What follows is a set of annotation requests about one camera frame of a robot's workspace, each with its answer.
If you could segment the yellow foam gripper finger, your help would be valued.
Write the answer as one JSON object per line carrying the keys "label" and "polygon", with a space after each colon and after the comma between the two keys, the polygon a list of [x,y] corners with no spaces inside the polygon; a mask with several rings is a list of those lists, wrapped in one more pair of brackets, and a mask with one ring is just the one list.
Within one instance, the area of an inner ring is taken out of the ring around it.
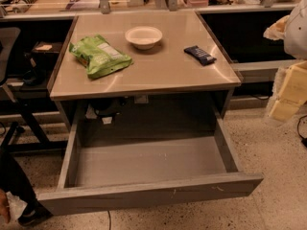
{"label": "yellow foam gripper finger", "polygon": [[281,67],[275,74],[268,117],[287,122],[307,102],[307,61]]}

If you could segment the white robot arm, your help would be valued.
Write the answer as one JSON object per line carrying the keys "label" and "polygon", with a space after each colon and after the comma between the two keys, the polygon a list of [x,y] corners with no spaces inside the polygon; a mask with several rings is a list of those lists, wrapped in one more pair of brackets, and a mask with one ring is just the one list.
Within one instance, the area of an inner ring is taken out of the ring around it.
{"label": "white robot arm", "polygon": [[279,67],[274,77],[266,117],[281,125],[307,102],[307,0],[301,0],[289,15],[267,28],[264,37],[282,39],[285,53],[299,59],[291,66]]}

